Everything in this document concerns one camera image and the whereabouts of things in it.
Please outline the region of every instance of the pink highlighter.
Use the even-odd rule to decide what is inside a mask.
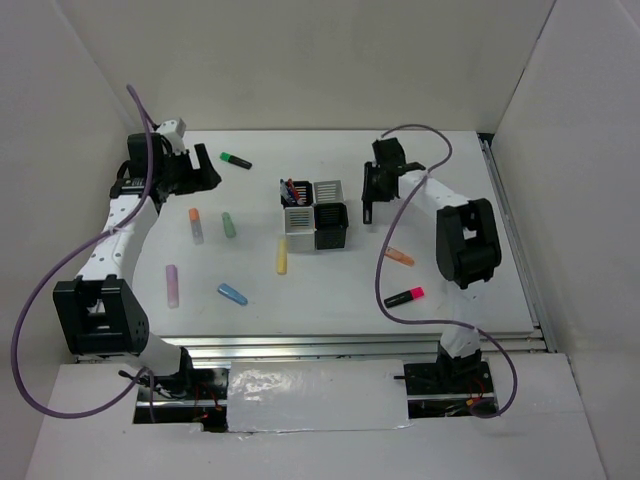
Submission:
[[[403,303],[412,302],[420,297],[424,297],[424,290],[422,287],[412,288],[406,292],[399,293],[393,297],[385,298],[384,306],[387,308],[397,307]]]
[[[167,265],[167,305],[169,308],[178,308],[178,269],[175,265]]]

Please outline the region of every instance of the blue highlighter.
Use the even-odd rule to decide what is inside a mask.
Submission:
[[[231,288],[226,283],[220,284],[220,286],[218,287],[218,293],[223,297],[227,297],[229,300],[236,302],[238,305],[244,306],[247,303],[249,303],[249,301],[247,300],[247,297],[242,295],[237,290]]]

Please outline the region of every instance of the pen holder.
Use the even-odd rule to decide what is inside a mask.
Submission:
[[[293,188],[300,195],[300,198],[304,200],[304,205],[289,205],[282,196],[280,196],[280,204],[283,208],[290,207],[309,207],[313,205],[313,186],[311,182],[297,181],[293,182]]]
[[[284,209],[284,234],[290,253],[312,252],[315,249],[313,207]]]
[[[313,182],[313,190],[316,203],[342,203],[342,182],[340,180],[330,180],[328,182]]]
[[[349,218],[344,203],[320,203],[314,207],[316,250],[344,248]]]

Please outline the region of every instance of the green highlighter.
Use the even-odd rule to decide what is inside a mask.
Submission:
[[[236,236],[236,227],[233,226],[233,221],[231,220],[229,212],[224,212],[222,214],[222,224],[224,225],[224,234],[227,238],[233,238]]]

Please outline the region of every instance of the orange marker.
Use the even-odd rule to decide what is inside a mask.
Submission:
[[[395,260],[396,262],[400,262],[407,267],[413,267],[416,263],[409,255],[405,255],[401,251],[391,247],[387,247],[386,252],[384,252],[384,256],[391,260]]]

